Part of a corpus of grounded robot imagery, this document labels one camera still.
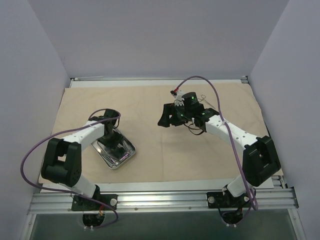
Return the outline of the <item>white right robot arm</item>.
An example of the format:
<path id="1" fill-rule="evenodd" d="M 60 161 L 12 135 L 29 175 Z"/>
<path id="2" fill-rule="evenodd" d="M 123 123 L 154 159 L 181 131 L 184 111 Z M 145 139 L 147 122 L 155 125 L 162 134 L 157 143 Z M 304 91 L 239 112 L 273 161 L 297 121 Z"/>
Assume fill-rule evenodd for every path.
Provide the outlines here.
<path id="1" fill-rule="evenodd" d="M 157 125 L 168 128 L 186 123 L 195 124 L 204 133 L 215 135 L 230 144 L 236 155 L 242 156 L 241 173 L 222 193 L 223 203 L 234 206 L 247 189 L 259 187 L 281 169 L 281 163 L 271 137 L 258 137 L 222 120 L 218 111 L 197 103 L 194 107 L 166 103 Z"/>

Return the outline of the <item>beige cloth wrap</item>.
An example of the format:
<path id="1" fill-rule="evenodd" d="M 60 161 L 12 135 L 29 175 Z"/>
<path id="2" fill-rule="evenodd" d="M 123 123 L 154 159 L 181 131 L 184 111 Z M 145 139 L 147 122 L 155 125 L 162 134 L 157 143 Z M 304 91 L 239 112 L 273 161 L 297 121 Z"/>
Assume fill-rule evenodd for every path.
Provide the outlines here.
<path id="1" fill-rule="evenodd" d="M 64 91 L 53 132 L 83 126 L 104 108 L 121 113 L 119 130 L 136 147 L 135 155 L 116 170 L 87 147 L 82 174 L 96 184 L 234 179 L 239 175 L 232 147 L 219 137 L 193 135 L 185 126 L 157 125 L 163 106 L 174 101 L 172 87 L 77 87 Z"/>

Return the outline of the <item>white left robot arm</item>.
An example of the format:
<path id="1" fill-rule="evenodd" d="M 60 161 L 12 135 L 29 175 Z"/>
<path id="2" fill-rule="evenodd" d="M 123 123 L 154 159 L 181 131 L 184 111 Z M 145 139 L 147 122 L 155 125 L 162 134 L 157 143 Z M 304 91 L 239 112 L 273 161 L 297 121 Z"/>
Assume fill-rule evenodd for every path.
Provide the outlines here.
<path id="1" fill-rule="evenodd" d="M 95 141 L 115 150 L 124 139 L 122 134 L 114 130 L 120 117 L 118 111 L 106 108 L 104 115 L 91 116 L 75 133 L 64 138 L 50 139 L 41 167 L 41 177 L 83 195 L 83 204 L 90 210 L 97 209 L 101 203 L 100 189 L 82 174 L 82 151 Z"/>

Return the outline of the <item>metal instrument tray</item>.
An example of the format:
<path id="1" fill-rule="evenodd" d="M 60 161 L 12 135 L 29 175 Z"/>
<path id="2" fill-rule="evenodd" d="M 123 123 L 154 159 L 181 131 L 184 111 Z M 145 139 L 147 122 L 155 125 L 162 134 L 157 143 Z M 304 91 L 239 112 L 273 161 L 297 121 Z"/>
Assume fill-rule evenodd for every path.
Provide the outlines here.
<path id="1" fill-rule="evenodd" d="M 107 166 L 116 170 L 131 159 L 136 153 L 136 147 L 124 136 L 123 143 L 117 148 L 110 149 L 101 144 L 101 137 L 91 143 L 93 149 L 98 153 Z"/>

